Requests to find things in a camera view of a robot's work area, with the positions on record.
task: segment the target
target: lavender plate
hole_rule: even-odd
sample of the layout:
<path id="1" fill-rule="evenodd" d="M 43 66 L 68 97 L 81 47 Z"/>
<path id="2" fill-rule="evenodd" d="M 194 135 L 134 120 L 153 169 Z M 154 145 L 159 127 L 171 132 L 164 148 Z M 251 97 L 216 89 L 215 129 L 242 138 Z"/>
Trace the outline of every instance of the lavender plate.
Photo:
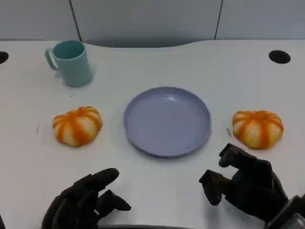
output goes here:
<path id="1" fill-rule="evenodd" d="M 211 115 L 191 92 L 158 87 L 137 95 L 124 112 L 128 139 L 155 156 L 180 156 L 202 146 L 211 133 Z"/>

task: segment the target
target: light blue mug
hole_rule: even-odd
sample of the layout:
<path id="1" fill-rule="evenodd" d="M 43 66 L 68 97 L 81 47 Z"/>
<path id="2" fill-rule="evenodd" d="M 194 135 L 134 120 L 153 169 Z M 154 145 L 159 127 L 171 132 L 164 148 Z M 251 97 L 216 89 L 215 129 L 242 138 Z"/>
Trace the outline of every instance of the light blue mug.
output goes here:
<path id="1" fill-rule="evenodd" d="M 53 54 L 57 67 L 51 60 Z M 92 72 L 87 59 L 85 46 L 79 41 L 64 41 L 53 49 L 47 49 L 45 56 L 49 66 L 59 71 L 65 83 L 71 87 L 79 87 L 89 83 Z"/>

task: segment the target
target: pumpkin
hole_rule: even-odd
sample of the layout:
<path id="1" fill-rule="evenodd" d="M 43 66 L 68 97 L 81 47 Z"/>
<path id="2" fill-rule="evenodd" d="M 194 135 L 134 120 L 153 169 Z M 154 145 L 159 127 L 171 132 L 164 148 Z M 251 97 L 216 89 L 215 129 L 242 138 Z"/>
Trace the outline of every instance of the pumpkin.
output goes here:
<path id="1" fill-rule="evenodd" d="M 271 148 L 284 131 L 280 117 L 268 111 L 238 111 L 233 116 L 233 132 L 250 148 Z"/>
<path id="2" fill-rule="evenodd" d="M 55 137 L 70 146 L 83 146 L 93 141 L 101 127 L 100 114 L 91 106 L 80 107 L 53 119 Z"/>

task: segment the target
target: table surface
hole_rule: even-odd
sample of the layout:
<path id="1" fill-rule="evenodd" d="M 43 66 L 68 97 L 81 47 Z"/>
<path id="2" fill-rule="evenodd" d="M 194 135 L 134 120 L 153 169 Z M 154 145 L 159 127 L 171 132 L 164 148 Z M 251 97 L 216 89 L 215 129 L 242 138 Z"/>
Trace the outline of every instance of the table surface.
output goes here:
<path id="1" fill-rule="evenodd" d="M 180 47 L 115 49 L 86 45 L 95 72 L 92 83 L 70 88 L 51 70 L 44 50 L 56 42 L 0 42 L 9 59 L 0 65 L 0 214 L 8 229 L 38 229 L 53 198 L 79 178 L 115 167 L 109 185 L 132 206 L 101 224 L 149 224 L 194 229 L 261 228 L 225 200 L 211 206 L 198 183 L 207 170 L 231 177 L 218 166 L 228 143 L 271 161 L 287 195 L 302 195 L 305 180 L 305 41 L 203 41 Z M 272 50 L 291 55 L 288 64 L 269 60 Z M 204 99 L 212 135 L 198 152 L 161 159 L 137 151 L 126 140 L 122 113 L 138 93 L 176 86 Z M 95 141 L 71 148 L 52 131 L 54 116 L 93 106 L 104 126 Z M 268 151 L 247 149 L 226 128 L 238 110 L 265 109 L 282 118 L 282 139 Z"/>

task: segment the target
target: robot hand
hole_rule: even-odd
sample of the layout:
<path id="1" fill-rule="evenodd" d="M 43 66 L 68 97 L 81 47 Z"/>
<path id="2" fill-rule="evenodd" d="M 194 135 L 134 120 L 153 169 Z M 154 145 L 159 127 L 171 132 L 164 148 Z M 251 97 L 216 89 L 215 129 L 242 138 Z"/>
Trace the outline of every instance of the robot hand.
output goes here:
<path id="1" fill-rule="evenodd" d="M 270 162 L 257 159 L 232 144 L 227 144 L 219 156 L 220 167 L 233 166 L 239 170 L 231 180 L 211 170 L 200 178 L 212 205 L 218 205 L 224 194 L 238 209 L 269 222 L 288 202 Z"/>
<path id="2" fill-rule="evenodd" d="M 114 209 L 129 211 L 129 204 L 110 190 L 98 196 L 118 175 L 117 169 L 109 168 L 75 182 L 53 200 L 41 229 L 96 229 Z"/>

